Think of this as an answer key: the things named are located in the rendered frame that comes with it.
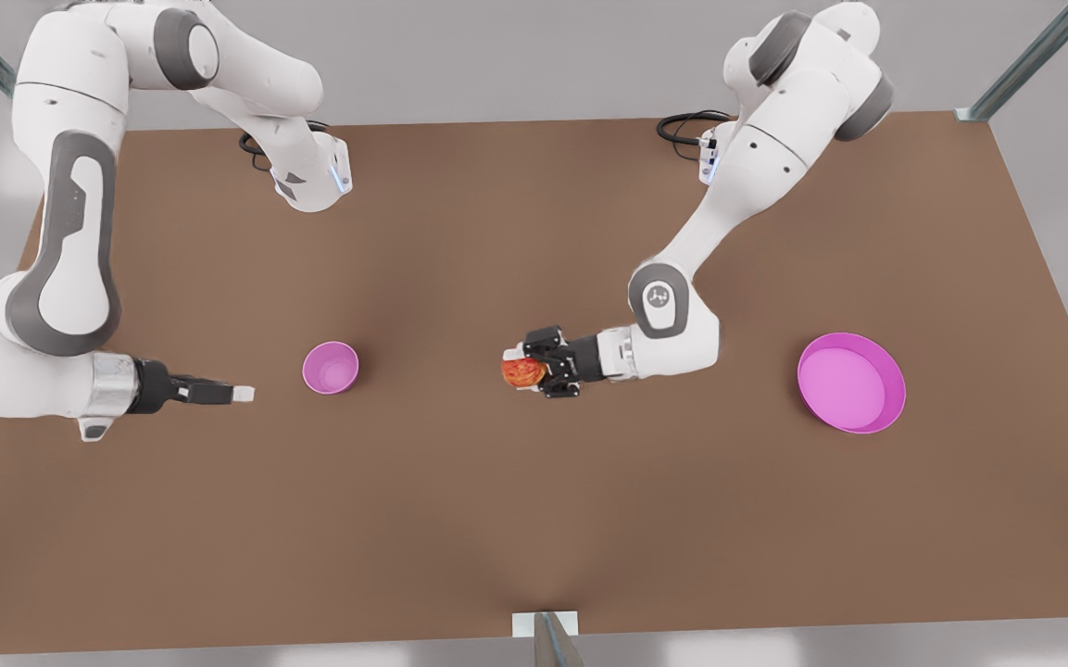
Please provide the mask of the red apple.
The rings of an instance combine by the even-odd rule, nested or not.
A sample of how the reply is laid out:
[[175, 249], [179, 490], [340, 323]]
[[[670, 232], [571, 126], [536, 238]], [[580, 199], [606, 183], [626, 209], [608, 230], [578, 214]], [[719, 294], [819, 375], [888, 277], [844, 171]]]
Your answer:
[[516, 390], [539, 390], [547, 365], [534, 358], [501, 360], [501, 379]]

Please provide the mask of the small pink bowl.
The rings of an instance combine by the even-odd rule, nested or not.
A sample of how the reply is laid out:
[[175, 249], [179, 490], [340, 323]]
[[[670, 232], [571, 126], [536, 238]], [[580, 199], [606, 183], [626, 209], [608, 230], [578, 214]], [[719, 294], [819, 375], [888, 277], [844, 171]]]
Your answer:
[[309, 390], [334, 396], [351, 387], [359, 375], [359, 355], [343, 342], [323, 342], [302, 360], [301, 375]]

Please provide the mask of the pink plate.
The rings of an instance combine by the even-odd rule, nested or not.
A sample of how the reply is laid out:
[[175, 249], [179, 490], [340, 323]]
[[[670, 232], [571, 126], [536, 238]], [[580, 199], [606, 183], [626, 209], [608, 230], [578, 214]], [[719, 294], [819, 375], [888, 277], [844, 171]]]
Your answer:
[[901, 417], [905, 375], [883, 346], [854, 333], [814, 338], [798, 359], [798, 390], [808, 411], [847, 434], [878, 434]]

